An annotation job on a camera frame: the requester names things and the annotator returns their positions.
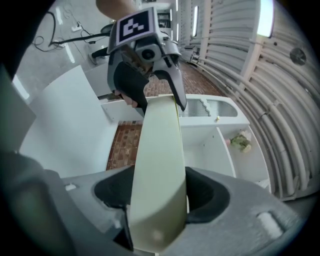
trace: black gripper pad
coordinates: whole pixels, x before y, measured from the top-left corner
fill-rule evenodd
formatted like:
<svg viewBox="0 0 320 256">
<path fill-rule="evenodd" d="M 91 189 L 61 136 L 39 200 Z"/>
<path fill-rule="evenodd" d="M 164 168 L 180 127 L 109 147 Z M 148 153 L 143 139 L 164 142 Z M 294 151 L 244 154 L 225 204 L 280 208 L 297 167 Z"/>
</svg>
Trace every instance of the black gripper pad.
<svg viewBox="0 0 320 256">
<path fill-rule="evenodd" d="M 144 94 L 144 88 L 147 83 L 149 83 L 147 78 L 125 62 L 119 63 L 114 71 L 115 88 L 137 102 L 137 108 L 142 108 L 144 114 L 148 105 Z"/>
<path fill-rule="evenodd" d="M 94 193 L 108 207 L 130 205 L 135 166 L 99 181 Z M 189 200 L 187 224 L 208 223 L 229 205 L 230 194 L 225 186 L 190 167 L 185 167 L 186 194 Z"/>
<path fill-rule="evenodd" d="M 179 96 L 178 96 L 178 93 L 177 93 L 177 89 L 176 89 L 176 87 L 175 87 L 174 82 L 172 81 L 172 78 L 171 78 L 170 74 L 169 74 L 167 71 L 165 71 L 165 70 L 156 70 L 156 71 L 154 71 L 153 73 L 156 75 L 156 77 L 157 77 L 159 80 L 164 79 L 164 80 L 167 80 L 167 81 L 168 81 L 176 103 L 180 106 L 180 108 L 182 109 L 182 111 L 185 111 L 186 106 L 184 106 L 184 105 L 181 103 L 181 100 L 180 100 L 180 98 L 179 98 Z"/>
</svg>

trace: white pipe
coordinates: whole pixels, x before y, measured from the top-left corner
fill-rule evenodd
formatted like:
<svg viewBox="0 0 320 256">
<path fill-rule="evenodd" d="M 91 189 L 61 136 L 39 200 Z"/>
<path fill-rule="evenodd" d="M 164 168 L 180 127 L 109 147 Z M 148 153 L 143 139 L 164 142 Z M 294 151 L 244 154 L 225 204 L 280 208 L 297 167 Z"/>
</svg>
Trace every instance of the white pipe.
<svg viewBox="0 0 320 256">
<path fill-rule="evenodd" d="M 233 67 L 234 70 L 237 70 L 239 73 L 241 72 L 241 69 L 245 63 L 244 59 L 240 59 L 232 54 L 226 54 L 222 52 L 212 53 L 212 51 L 208 51 L 205 56 L 224 63 L 227 67 Z"/>
<path fill-rule="evenodd" d="M 216 76 L 223 77 L 223 74 L 221 74 L 219 71 L 214 70 L 213 68 L 210 68 L 210 67 L 207 67 L 207 69 L 210 70 L 210 72 L 212 72 Z M 290 160 L 289 160 L 289 156 L 288 156 L 288 152 L 286 150 L 286 147 L 283 144 L 282 139 L 279 136 L 277 130 L 275 129 L 275 127 L 273 126 L 273 124 L 269 120 L 269 117 L 267 115 L 265 115 L 264 110 L 256 103 L 255 100 L 253 100 L 251 98 L 251 96 L 249 96 L 244 90 L 240 90 L 239 86 L 237 84 L 235 84 L 233 81 L 231 81 L 230 79 L 225 78 L 225 77 L 224 77 L 224 79 L 228 85 L 230 85 L 233 89 L 237 90 L 242 95 L 243 98 L 245 98 L 248 102 L 250 102 L 253 105 L 253 109 L 258 114 L 258 118 L 260 118 L 263 121 L 263 123 L 266 125 L 266 128 L 269 130 L 269 132 L 271 132 L 271 134 L 273 136 L 273 141 L 275 142 L 276 147 L 277 147 L 277 151 L 282 159 L 282 165 L 283 165 L 283 170 L 284 170 L 285 179 L 286 179 L 287 193 L 289 195 L 292 195 L 295 192 L 294 183 L 293 183 L 292 167 L 290 164 Z"/>
<path fill-rule="evenodd" d="M 266 95 L 264 95 L 252 83 L 245 80 L 241 75 L 237 74 L 236 72 L 234 72 L 234 71 L 230 70 L 229 68 L 224 67 L 218 63 L 215 63 L 213 61 L 205 59 L 205 58 L 200 57 L 199 60 L 207 62 L 210 65 L 212 65 L 213 67 L 215 67 L 216 69 L 219 69 L 219 70 L 225 72 L 226 74 L 228 74 L 229 76 L 235 78 L 236 80 L 241 81 L 246 87 L 248 87 L 256 96 L 258 96 L 267 105 L 269 111 L 275 115 L 278 124 L 280 124 L 280 128 L 283 129 L 284 133 L 286 134 L 286 136 L 288 137 L 288 139 L 290 141 L 290 146 L 291 146 L 292 151 L 294 153 L 294 155 L 292 157 L 295 158 L 296 162 L 297 162 L 297 169 L 298 169 L 299 177 L 300 177 L 300 186 L 301 186 L 300 188 L 302 191 L 307 189 L 307 186 L 308 186 L 307 173 L 306 173 L 305 165 L 303 162 L 303 157 L 302 157 L 300 149 L 299 149 L 299 145 L 295 139 L 293 132 L 291 131 L 290 127 L 288 126 L 288 124 L 286 123 L 286 121 L 282 117 L 281 113 L 276 108 L 276 106 L 270 101 L 270 99 Z M 287 173 L 287 175 L 288 175 L 287 178 L 292 181 L 292 178 L 290 178 L 290 175 L 292 176 L 292 173 L 291 174 Z"/>
<path fill-rule="evenodd" d="M 282 57 L 280 54 L 275 54 L 270 49 L 262 49 L 261 55 L 267 57 L 271 61 L 276 61 L 276 64 L 279 65 L 284 70 L 290 71 L 298 81 L 302 82 L 303 85 L 310 91 L 312 96 L 314 96 L 318 103 L 320 103 L 320 90 L 318 91 L 313 85 L 317 85 L 317 81 L 314 81 L 312 78 L 308 77 L 305 73 L 301 71 L 301 68 L 297 68 L 292 61 L 288 61 L 287 57 Z"/>
<path fill-rule="evenodd" d="M 236 47 L 237 49 L 239 49 L 240 51 L 245 51 L 248 52 L 249 50 L 249 45 L 248 44 L 239 44 L 239 43 L 235 43 L 230 41 L 225 41 L 225 40 L 209 40 L 208 41 L 208 48 L 210 46 L 224 46 L 224 47 Z"/>
<path fill-rule="evenodd" d="M 256 66 L 258 68 L 263 69 L 271 76 L 274 77 L 274 71 L 269 69 L 269 66 L 266 63 L 259 61 Z M 310 99 L 310 95 L 304 90 L 304 88 L 300 85 L 295 86 L 293 83 L 288 83 L 285 77 L 282 77 L 280 73 L 277 74 L 277 80 L 281 82 L 281 84 L 290 91 L 293 96 L 297 99 L 297 101 L 301 104 L 303 109 L 307 112 L 307 114 L 311 117 L 313 125 L 317 130 L 317 134 L 320 135 L 320 111 L 318 106 L 314 103 L 313 100 Z"/>
<path fill-rule="evenodd" d="M 263 79 L 260 78 L 259 75 L 257 74 L 253 74 L 252 75 L 252 78 L 256 81 L 258 81 L 258 83 L 263 86 L 263 88 L 265 90 L 267 90 L 271 95 L 273 95 L 276 100 L 278 100 L 279 102 L 285 102 L 285 99 L 283 99 L 281 97 L 281 94 L 280 93 L 275 93 L 273 92 L 273 90 L 271 90 L 269 87 L 267 87 L 265 85 L 265 82 L 263 81 Z M 307 158 L 307 169 L 308 167 L 311 168 L 311 172 L 313 175 L 315 175 L 315 164 L 314 164 L 314 161 L 313 161 L 313 157 L 311 156 L 310 152 L 311 152 L 311 148 L 309 146 L 309 143 L 308 143 L 308 139 L 306 138 L 306 128 L 302 129 L 301 128 L 301 125 L 300 123 L 297 121 L 295 115 L 293 114 L 293 112 L 291 111 L 291 109 L 293 109 L 292 107 L 289 108 L 287 105 L 285 104 L 282 104 L 282 107 L 284 108 L 284 110 L 287 112 L 288 116 L 291 118 L 294 126 L 297 128 L 297 131 L 298 131 L 298 136 L 300 136 L 300 140 L 301 140 L 301 143 L 302 143 L 302 146 L 304 147 L 303 149 L 303 152 L 306 154 L 306 158 Z"/>
<path fill-rule="evenodd" d="M 221 83 L 221 85 L 234 97 L 236 97 L 235 93 L 232 91 L 232 89 L 230 87 L 228 87 L 224 82 L 222 82 L 217 76 L 215 76 L 214 74 L 210 73 L 209 71 L 207 71 L 205 68 L 203 68 L 202 66 L 200 66 L 201 63 L 197 64 L 196 60 L 192 60 L 192 62 L 198 66 L 199 68 L 201 68 L 204 72 L 208 73 L 208 75 L 210 75 L 211 77 L 213 77 L 214 79 L 216 79 L 219 83 Z"/>
<path fill-rule="evenodd" d="M 191 39 L 190 40 L 190 45 L 200 45 L 201 44 L 201 40 L 199 39 Z"/>
</svg>

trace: ribbed white wall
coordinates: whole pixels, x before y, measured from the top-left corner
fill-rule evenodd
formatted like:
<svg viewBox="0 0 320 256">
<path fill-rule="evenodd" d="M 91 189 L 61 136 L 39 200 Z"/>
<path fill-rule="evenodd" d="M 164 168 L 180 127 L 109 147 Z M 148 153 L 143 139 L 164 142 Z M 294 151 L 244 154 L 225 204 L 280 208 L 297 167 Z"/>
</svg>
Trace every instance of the ribbed white wall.
<svg viewBox="0 0 320 256">
<path fill-rule="evenodd" d="M 314 193 L 320 177 L 320 66 L 307 39 L 277 3 L 270 38 L 256 35 L 259 0 L 211 3 L 209 38 L 200 44 L 205 55 L 193 63 L 250 120 L 272 192 L 283 200 Z M 291 60 L 294 48 L 304 51 L 305 65 Z"/>
<path fill-rule="evenodd" d="M 204 26 L 204 0 L 191 0 L 191 19 L 190 19 L 190 32 L 192 33 L 194 27 L 194 16 L 195 16 L 195 7 L 198 6 L 198 24 L 196 28 L 196 36 L 191 37 L 190 45 L 195 45 L 200 47 L 201 38 L 202 38 L 202 28 Z"/>
<path fill-rule="evenodd" d="M 249 39 L 253 36 L 256 2 L 211 0 L 206 59 L 241 73 L 250 47 Z"/>
<path fill-rule="evenodd" d="M 206 22 L 204 17 L 205 1 L 208 0 L 180 1 L 180 23 L 182 26 L 180 28 L 179 46 L 182 56 L 186 59 L 190 59 L 192 50 L 184 49 L 185 46 L 201 47 L 203 26 Z M 205 46 L 205 58 L 240 74 L 251 44 L 249 40 L 253 36 L 257 0 L 209 1 L 211 1 L 211 13 L 207 19 L 210 19 L 210 29 L 208 44 Z M 195 6 L 199 6 L 199 18 L 197 35 L 192 38 Z"/>
<path fill-rule="evenodd" d="M 261 90 L 276 106 L 288 124 L 298 151 L 281 126 L 275 123 L 282 142 L 287 146 L 293 179 L 300 180 L 301 168 L 306 181 L 319 175 L 320 170 L 320 66 L 308 40 L 298 26 L 281 8 L 275 5 L 274 27 L 271 38 L 263 38 L 258 61 L 250 82 Z M 306 55 L 305 65 L 294 64 L 290 52 L 300 48 Z M 298 164 L 301 154 L 302 162 Z"/>
</svg>

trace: white shelf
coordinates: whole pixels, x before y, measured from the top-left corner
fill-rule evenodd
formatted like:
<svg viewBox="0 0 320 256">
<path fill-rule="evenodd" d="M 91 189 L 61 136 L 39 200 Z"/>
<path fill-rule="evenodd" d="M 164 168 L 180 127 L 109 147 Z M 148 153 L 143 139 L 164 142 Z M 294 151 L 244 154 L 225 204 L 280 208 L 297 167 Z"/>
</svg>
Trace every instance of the white shelf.
<svg viewBox="0 0 320 256">
<path fill-rule="evenodd" d="M 267 181 L 268 186 L 265 187 L 267 187 L 267 189 L 271 191 L 267 164 L 260 145 L 250 126 L 248 126 L 246 130 L 252 134 L 250 143 L 251 150 L 249 152 L 243 153 L 238 148 L 235 148 L 232 145 L 229 145 L 227 147 L 234 165 L 236 177 L 246 181 L 254 182 L 256 184 L 263 183 L 264 186 Z M 226 134 L 224 138 L 232 139 L 239 132 L 240 130 L 231 132 L 229 134 Z"/>
<path fill-rule="evenodd" d="M 181 135 L 185 166 L 236 178 L 232 158 L 218 127 L 182 127 Z"/>
</svg>

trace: person's hand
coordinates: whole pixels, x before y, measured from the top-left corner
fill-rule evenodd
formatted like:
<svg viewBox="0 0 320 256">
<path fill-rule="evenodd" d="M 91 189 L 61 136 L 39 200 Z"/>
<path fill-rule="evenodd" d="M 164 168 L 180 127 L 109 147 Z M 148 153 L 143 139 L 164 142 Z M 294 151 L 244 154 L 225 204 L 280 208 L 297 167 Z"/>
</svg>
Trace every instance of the person's hand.
<svg viewBox="0 0 320 256">
<path fill-rule="evenodd" d="M 132 100 L 127 95 L 120 93 L 120 91 L 115 90 L 114 94 L 117 96 L 121 95 L 127 105 L 131 105 L 133 108 L 136 108 L 138 106 L 138 103 L 136 101 Z"/>
<path fill-rule="evenodd" d="M 95 4 L 100 12 L 116 21 L 137 11 L 129 0 L 95 0 Z"/>
</svg>

